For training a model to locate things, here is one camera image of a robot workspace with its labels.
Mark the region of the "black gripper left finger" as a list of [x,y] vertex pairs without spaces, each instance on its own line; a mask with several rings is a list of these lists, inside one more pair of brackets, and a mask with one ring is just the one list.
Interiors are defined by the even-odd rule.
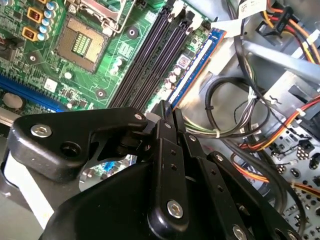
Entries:
[[60,205],[89,189],[81,191],[79,181],[93,163],[135,155],[136,164],[184,166],[174,111],[162,101],[155,121],[132,107],[22,116],[9,132],[7,169],[26,173],[9,180],[39,220],[49,216],[45,230]]

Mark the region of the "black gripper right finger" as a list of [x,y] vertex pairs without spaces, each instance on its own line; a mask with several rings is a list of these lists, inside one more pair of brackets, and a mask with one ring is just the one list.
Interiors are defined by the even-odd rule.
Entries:
[[220,152],[206,155],[174,110],[179,142],[196,180],[205,184],[217,240],[298,240],[299,234]]

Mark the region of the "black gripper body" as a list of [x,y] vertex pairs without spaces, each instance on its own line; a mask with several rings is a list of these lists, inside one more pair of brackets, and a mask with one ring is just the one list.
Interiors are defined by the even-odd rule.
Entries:
[[43,240],[223,240],[209,195],[182,163],[138,163],[70,198]]

